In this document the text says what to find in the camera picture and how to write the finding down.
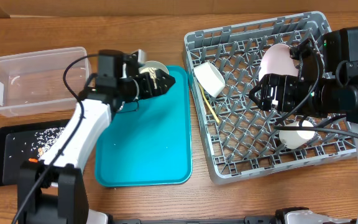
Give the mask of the grey bowl with peanuts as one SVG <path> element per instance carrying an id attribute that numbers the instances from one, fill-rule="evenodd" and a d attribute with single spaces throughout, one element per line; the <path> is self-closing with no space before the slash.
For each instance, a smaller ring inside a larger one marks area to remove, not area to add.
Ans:
<path id="1" fill-rule="evenodd" d="M 155 72 L 157 70 L 161 70 L 166 74 L 169 74 L 168 68 L 163 63 L 154 60 L 146 61 L 144 65 L 139 68 L 139 73 Z"/>

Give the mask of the yellow plastic spoon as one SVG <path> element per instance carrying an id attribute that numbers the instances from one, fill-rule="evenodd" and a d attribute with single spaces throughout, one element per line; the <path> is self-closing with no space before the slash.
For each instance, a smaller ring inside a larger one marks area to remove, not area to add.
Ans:
<path id="1" fill-rule="evenodd" d="M 211 112 L 211 114 L 212 114 L 212 116 L 213 116 L 215 122 L 216 122 L 217 124 L 220 124 L 220 120 L 219 120 L 218 116 L 216 115 L 216 113 L 214 112 L 212 106 L 210 105 L 209 101 L 208 101 L 207 98 L 206 98 L 206 95 L 205 95 L 205 93 L 204 93 L 204 88 L 201 86 L 201 84 L 198 84 L 198 86 L 199 86 L 199 88 L 200 88 L 201 95 L 202 95 L 202 97 L 203 97 L 204 103 L 206 104 L 206 106 L 208 107 L 209 111 Z"/>

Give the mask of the white bowl with peanuts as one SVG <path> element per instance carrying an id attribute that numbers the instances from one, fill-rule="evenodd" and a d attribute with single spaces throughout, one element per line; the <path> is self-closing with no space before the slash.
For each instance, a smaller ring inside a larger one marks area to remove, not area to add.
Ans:
<path id="1" fill-rule="evenodd" d="M 226 82 L 220 71 L 211 62 L 204 62 L 195 67 L 194 74 L 199 84 L 214 98 L 216 98 L 226 86 Z"/>

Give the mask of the white paper cup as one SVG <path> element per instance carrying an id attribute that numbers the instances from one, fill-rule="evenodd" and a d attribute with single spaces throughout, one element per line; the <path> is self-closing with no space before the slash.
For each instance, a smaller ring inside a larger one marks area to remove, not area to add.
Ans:
<path id="1" fill-rule="evenodd" d="M 312 139 L 314 131 L 279 131 L 280 141 L 289 149 L 297 149 Z"/>

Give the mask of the orange carrot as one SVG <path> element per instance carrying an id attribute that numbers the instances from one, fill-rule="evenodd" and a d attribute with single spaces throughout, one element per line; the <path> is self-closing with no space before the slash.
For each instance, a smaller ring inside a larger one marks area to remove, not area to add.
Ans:
<path id="1" fill-rule="evenodd" d="M 33 163 L 38 163 L 38 160 L 37 160 L 37 159 L 34 159 L 34 158 L 29 158 L 28 161 L 29 161 L 29 162 L 33 162 Z"/>

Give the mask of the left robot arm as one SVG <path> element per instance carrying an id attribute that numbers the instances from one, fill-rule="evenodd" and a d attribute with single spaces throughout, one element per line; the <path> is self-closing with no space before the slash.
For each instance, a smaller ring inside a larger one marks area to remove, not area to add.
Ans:
<path id="1" fill-rule="evenodd" d="M 98 71 L 76 93 L 68 71 L 91 55 L 74 60 L 63 83 L 76 99 L 65 129 L 37 162 L 23 162 L 17 181 L 17 212 L 13 223 L 112 223 L 110 214 L 89 208 L 83 170 L 96 141 L 126 103 L 166 94 L 176 80 L 165 65 L 150 66 L 143 50 L 125 54 L 100 50 Z"/>

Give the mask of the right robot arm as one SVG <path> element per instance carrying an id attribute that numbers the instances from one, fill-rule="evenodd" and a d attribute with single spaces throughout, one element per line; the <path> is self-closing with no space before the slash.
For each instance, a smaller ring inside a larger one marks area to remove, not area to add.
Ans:
<path id="1" fill-rule="evenodd" d="M 324 34 L 322 51 L 312 39 L 276 44 L 260 66 L 249 98 L 282 113 L 275 122 L 282 143 L 297 148 L 317 132 L 334 133 L 331 124 L 345 119 L 350 130 L 336 132 L 354 139 L 358 162 L 358 27 Z"/>

